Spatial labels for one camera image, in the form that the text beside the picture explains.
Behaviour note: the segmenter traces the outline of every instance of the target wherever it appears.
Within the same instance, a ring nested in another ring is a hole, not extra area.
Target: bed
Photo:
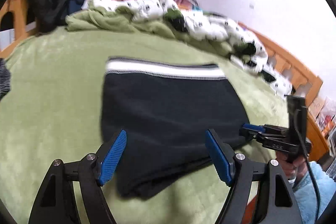
[[[68,32],[58,27],[48,35],[35,37],[34,29],[25,31],[26,0],[11,0],[7,5],[0,16],[13,12],[16,40],[0,51],[12,73],[12,90],[0,103],[0,199],[19,224],[28,222],[37,190],[54,159],[75,161],[101,144],[100,95],[109,56],[173,64],[217,63],[239,95],[251,123],[287,126],[285,102],[261,79],[220,55],[143,32]],[[321,79],[280,46],[257,36],[277,59],[278,70],[282,71],[279,66],[295,69],[295,88],[311,84],[306,98],[310,104]],[[275,157],[274,151],[254,141],[239,151],[256,161]],[[314,153],[310,157],[317,160],[313,156],[318,157],[320,152]],[[118,223],[214,223],[228,190],[213,166],[184,176],[147,201],[122,199],[115,180],[103,187]],[[257,184],[253,183],[250,200],[256,190]],[[88,223],[77,183],[75,195],[82,223]]]

